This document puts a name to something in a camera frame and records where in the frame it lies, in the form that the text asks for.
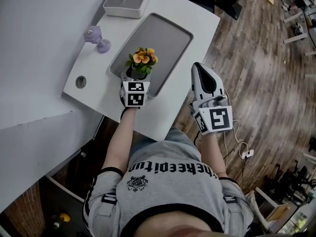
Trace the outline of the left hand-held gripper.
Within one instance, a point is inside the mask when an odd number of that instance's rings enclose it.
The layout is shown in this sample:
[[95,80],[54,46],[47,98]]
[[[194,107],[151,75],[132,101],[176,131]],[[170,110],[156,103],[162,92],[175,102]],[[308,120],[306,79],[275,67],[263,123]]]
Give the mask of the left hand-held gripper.
[[120,99],[125,107],[140,108],[145,106],[149,90],[151,74],[146,74],[143,81],[134,81],[132,77],[133,68],[125,67],[121,74]]

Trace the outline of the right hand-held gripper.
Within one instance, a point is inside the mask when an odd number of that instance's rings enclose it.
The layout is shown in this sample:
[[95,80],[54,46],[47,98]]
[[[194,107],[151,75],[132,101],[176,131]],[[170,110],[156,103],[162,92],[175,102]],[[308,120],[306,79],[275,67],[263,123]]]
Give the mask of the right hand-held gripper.
[[[195,101],[190,104],[192,116],[202,135],[221,133],[233,128],[232,106],[224,93],[221,78],[205,64],[194,62],[191,68]],[[205,99],[205,94],[213,97]]]

